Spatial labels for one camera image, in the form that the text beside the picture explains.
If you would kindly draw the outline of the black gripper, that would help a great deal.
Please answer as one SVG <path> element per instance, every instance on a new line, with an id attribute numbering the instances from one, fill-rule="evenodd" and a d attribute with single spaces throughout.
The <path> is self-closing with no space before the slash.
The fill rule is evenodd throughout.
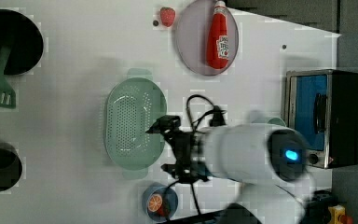
<path id="1" fill-rule="evenodd" d="M 199 180 L 207 182 L 209 171 L 200 150 L 200 143 L 193 133 L 178 130 L 179 116 L 165 115 L 158 118 L 146 133 L 164 133 L 164 140 L 172 149 L 175 164 L 164 163 L 161 170 L 179 183 L 193 184 Z"/>

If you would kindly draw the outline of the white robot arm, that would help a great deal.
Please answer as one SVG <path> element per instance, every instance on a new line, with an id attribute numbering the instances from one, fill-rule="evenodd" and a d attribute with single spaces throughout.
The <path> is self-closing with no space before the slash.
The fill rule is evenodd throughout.
<path id="1" fill-rule="evenodd" d="M 172 149 L 164 172 L 179 183 L 212 178 L 242 184 L 239 195 L 213 222 L 195 224 L 301 224 L 315 183 L 307 171 L 308 142 L 296 130 L 268 123 L 180 129 L 178 116 L 163 116 L 148 128 Z"/>

